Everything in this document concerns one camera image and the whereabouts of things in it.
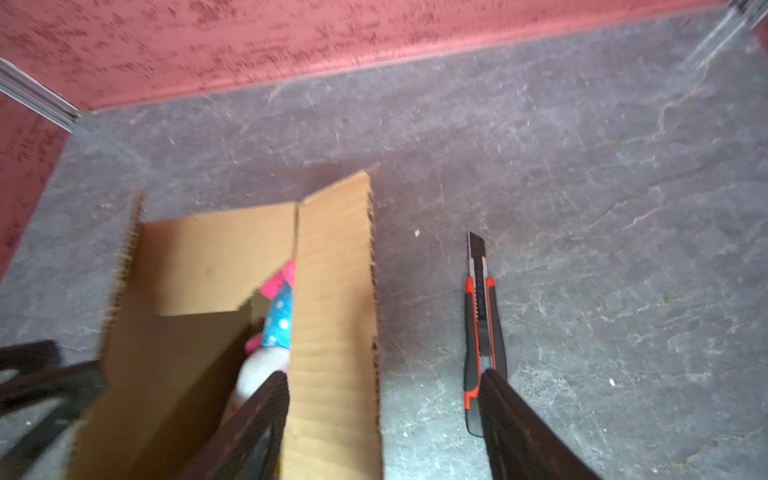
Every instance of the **blue polka dot fabric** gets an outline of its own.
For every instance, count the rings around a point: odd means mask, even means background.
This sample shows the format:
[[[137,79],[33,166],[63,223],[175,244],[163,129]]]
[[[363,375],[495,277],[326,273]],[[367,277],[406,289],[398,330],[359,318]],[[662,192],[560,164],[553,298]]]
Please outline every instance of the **blue polka dot fabric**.
[[[293,328],[293,288],[283,282],[264,321],[261,346],[282,346],[290,349],[290,331]]]

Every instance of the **cardboard box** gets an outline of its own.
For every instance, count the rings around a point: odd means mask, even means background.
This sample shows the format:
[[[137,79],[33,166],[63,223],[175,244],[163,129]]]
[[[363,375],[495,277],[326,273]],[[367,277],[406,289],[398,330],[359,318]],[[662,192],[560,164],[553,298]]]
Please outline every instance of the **cardboard box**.
[[[108,387],[67,478],[170,478],[216,431],[245,360],[250,299],[296,258],[281,478],[381,478],[370,179],[299,204],[138,222],[107,318]]]

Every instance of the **gray tabletop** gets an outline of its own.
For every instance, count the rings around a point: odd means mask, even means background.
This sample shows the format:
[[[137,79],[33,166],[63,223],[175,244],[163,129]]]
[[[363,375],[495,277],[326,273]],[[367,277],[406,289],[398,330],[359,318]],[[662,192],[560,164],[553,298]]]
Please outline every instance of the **gray tabletop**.
[[[768,58],[681,62],[718,14],[81,119],[0,285],[0,341],[96,355],[146,218],[375,190],[387,478],[489,478],[464,427],[465,231],[509,381],[604,478],[768,468]],[[0,428],[10,445],[39,412]],[[30,478],[54,478],[68,439]]]

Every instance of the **pink textured wall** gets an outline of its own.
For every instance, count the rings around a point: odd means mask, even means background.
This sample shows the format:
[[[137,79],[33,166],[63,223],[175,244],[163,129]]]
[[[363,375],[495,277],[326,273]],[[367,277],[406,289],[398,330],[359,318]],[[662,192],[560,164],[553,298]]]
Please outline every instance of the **pink textured wall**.
[[[232,88],[723,0],[4,0],[0,56],[83,109]]]
[[[68,136],[0,94],[0,280]]]

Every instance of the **box cutter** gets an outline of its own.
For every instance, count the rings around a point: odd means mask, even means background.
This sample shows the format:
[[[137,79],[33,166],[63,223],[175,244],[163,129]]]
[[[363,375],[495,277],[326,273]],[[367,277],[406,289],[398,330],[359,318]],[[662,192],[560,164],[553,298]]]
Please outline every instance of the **box cutter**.
[[[464,318],[467,329],[467,358],[464,371],[464,410],[469,433],[482,437],[478,405],[480,376],[494,369],[507,379],[507,355],[496,304],[496,283],[488,276],[485,241],[467,232],[469,278],[464,294]]]

